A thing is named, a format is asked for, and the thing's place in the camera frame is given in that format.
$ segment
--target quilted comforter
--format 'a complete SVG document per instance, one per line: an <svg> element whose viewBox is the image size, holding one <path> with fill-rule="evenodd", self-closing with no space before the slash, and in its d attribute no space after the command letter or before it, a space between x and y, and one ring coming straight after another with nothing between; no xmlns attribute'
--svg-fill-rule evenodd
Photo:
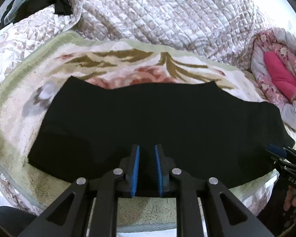
<svg viewBox="0 0 296 237"><path fill-rule="evenodd" d="M68 29L93 40L126 38L163 44L249 70L253 36L271 27L253 0L70 0L70 3L73 7L70 16L55 15L54 6L49 6L0 32L0 86L30 53ZM289 128L287 131L296 141L296 133ZM255 204L261 198L269 198L273 182L255 188L255 194L244 201L255 214L262 208ZM40 213L1 172L0 189L15 206Z"/></svg>
<svg viewBox="0 0 296 237"><path fill-rule="evenodd" d="M296 91L292 97L286 97L273 83L264 62L264 53L268 51L274 51L283 67L296 79L296 37L283 28L259 33L254 40L251 64L252 73L268 101L279 108L283 122L296 130ZM279 79L285 82L282 72Z"/></svg>

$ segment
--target floral blanket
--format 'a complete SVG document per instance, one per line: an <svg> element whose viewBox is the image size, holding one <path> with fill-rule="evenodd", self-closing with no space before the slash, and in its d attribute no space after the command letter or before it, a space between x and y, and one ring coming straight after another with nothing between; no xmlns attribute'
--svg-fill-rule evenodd
<svg viewBox="0 0 296 237"><path fill-rule="evenodd" d="M264 100L248 72L244 74L236 67L193 53L126 39L84 40L72 31L60 34L29 55L0 88L0 183L5 184L0 186L6 195L12 186L17 189L13 198L21 204L19 207L32 213L39 214L69 186L29 165L27 155L49 104L71 75L104 88L144 82L215 81L240 99ZM296 134L287 130L296 140ZM233 188L232 192L258 214L267 203L275 180L273 171ZM120 199L118 225L174 223L175 208L175 199Z"/></svg>
<svg viewBox="0 0 296 237"><path fill-rule="evenodd" d="M282 28L262 31L254 40L251 63L259 88L280 109L283 122L296 130L296 93L288 100L272 82L263 57L267 51L274 51L296 79L296 37Z"/></svg>

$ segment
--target black cloth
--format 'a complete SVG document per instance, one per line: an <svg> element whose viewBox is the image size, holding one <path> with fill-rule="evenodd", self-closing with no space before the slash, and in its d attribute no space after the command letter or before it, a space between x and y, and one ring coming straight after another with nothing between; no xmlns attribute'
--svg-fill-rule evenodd
<svg viewBox="0 0 296 237"><path fill-rule="evenodd" d="M279 109L245 102L215 82L147 83L114 90L70 77L55 96L29 163L67 182L101 177L141 147L138 196L157 195L154 145L176 166L228 188L274 169L266 144L293 147Z"/></svg>
<svg viewBox="0 0 296 237"><path fill-rule="evenodd" d="M284 202L288 191L285 180L278 180L272 190L272 195L257 218L270 230L274 236L279 236L284 230Z"/></svg>
<svg viewBox="0 0 296 237"><path fill-rule="evenodd" d="M1 17L1 20L0 20L0 30L2 28L4 28L6 25L4 24L4 18L7 16L7 14L9 13L9 11L12 9L12 5L14 3L15 0L12 0L9 5L7 6L5 12L3 13L3 16Z"/></svg>
<svg viewBox="0 0 296 237"><path fill-rule="evenodd" d="M72 14L69 0L28 0L18 9L13 23L17 23L52 4L55 4L55 14Z"/></svg>
<svg viewBox="0 0 296 237"><path fill-rule="evenodd" d="M12 237L17 237L35 218L35 215L16 208L0 207L0 227Z"/></svg>

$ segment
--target metal screw head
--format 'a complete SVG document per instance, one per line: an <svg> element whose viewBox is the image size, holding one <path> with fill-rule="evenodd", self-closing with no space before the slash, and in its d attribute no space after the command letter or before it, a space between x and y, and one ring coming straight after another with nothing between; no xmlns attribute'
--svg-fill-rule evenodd
<svg viewBox="0 0 296 237"><path fill-rule="evenodd" d="M113 170L114 175L121 175L123 173L123 169L116 168Z"/></svg>
<svg viewBox="0 0 296 237"><path fill-rule="evenodd" d="M76 180L77 184L83 185L87 180L84 177L80 177Z"/></svg>
<svg viewBox="0 0 296 237"><path fill-rule="evenodd" d="M174 168L174 169L172 169L172 173L173 173L174 175L179 175L179 174L182 173L182 170L179 169L179 168Z"/></svg>
<svg viewBox="0 0 296 237"><path fill-rule="evenodd" d="M211 177L211 178L209 178L209 183L211 183L211 184L217 184L218 183L218 179L217 178L215 178L215 177Z"/></svg>

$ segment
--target pink floral fabric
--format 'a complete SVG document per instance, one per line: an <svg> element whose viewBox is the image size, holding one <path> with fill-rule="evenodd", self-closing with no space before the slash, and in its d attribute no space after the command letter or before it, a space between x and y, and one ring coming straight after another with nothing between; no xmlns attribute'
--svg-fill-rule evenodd
<svg viewBox="0 0 296 237"><path fill-rule="evenodd" d="M296 78L296 37L284 29L263 31L254 39L251 70L269 102L276 105L283 121L296 130L296 91L288 100L272 82L263 55L274 51L285 68Z"/></svg>
<svg viewBox="0 0 296 237"><path fill-rule="evenodd" d="M93 77L86 82L105 89L115 89L136 84L178 83L179 81L169 77L164 67L144 66L131 72L125 71L123 76L120 74L113 75L109 81L100 77Z"/></svg>
<svg viewBox="0 0 296 237"><path fill-rule="evenodd" d="M285 67L275 51L264 53L264 63L271 75L272 82L288 100L291 100L296 95L296 78Z"/></svg>

